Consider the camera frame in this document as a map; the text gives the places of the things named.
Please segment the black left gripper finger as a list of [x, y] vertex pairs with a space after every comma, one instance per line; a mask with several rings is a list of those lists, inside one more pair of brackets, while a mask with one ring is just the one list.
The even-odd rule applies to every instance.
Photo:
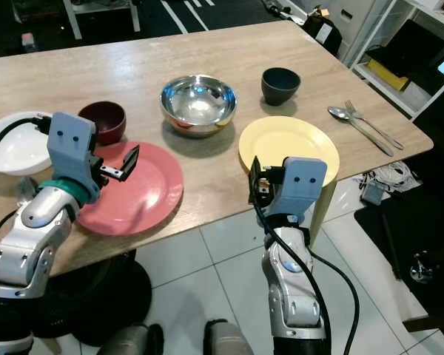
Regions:
[[131, 173], [133, 172], [134, 168], [136, 168], [137, 161], [138, 161], [138, 153], [140, 153], [140, 146], [136, 145], [124, 156], [123, 159], [123, 166], [121, 166], [120, 170], [120, 181], [124, 182]]

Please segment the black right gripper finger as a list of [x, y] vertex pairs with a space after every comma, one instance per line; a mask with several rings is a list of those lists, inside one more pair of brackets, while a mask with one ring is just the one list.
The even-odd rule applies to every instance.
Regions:
[[253, 158], [249, 167], [249, 202], [256, 208], [262, 209], [263, 198], [260, 196], [260, 162]]

